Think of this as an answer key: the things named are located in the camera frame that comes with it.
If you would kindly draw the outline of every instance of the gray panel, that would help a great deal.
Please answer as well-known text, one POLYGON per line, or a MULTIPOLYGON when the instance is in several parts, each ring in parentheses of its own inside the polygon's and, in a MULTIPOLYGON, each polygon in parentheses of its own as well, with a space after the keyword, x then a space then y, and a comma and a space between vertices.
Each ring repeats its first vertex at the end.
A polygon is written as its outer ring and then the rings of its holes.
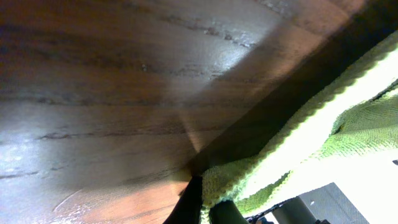
POLYGON ((332 224, 369 224, 335 183, 300 195, 319 220, 332 224))

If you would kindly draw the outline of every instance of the scratch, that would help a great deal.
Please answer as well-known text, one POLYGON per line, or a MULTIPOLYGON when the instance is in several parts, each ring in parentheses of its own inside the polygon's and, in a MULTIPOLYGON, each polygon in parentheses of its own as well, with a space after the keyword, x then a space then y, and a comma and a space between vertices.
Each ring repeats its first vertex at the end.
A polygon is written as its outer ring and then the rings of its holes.
POLYGON ((53 211, 53 212, 56 212, 57 209, 58 209, 59 207, 61 207, 61 205, 63 205, 68 199, 70 199, 71 197, 73 197, 73 196, 76 195, 77 193, 81 192, 81 190, 82 190, 82 189, 77 190, 75 193, 73 193, 73 194, 67 196, 67 197, 66 197, 65 199, 63 199, 62 202, 60 202, 52 211, 53 211))

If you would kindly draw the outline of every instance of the cloth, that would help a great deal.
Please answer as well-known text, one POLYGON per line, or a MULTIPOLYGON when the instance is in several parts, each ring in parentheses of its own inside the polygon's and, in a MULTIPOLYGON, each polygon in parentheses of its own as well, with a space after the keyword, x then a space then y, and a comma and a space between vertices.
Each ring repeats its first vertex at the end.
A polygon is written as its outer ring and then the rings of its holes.
POLYGON ((224 200, 249 217, 352 166, 398 159, 397 80, 395 32, 303 105, 258 155, 207 170, 201 223, 224 200))

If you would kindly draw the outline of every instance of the brown wooden tabletop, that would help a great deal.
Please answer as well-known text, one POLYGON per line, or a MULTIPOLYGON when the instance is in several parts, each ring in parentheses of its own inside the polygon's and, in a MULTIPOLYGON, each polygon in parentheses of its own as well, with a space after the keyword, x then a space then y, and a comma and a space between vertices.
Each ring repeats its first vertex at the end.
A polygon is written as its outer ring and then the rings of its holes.
POLYGON ((257 153, 397 8, 2 1, 0 223, 162 223, 190 172, 257 153))

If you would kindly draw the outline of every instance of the green cloth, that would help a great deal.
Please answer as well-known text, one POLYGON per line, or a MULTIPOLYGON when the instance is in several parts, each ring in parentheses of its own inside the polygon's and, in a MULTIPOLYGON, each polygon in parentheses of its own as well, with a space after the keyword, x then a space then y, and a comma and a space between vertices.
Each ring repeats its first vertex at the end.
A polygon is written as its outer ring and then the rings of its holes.
POLYGON ((398 159, 397 46, 395 32, 302 106, 258 155, 207 170, 201 223, 223 200, 248 217, 352 166, 398 159))

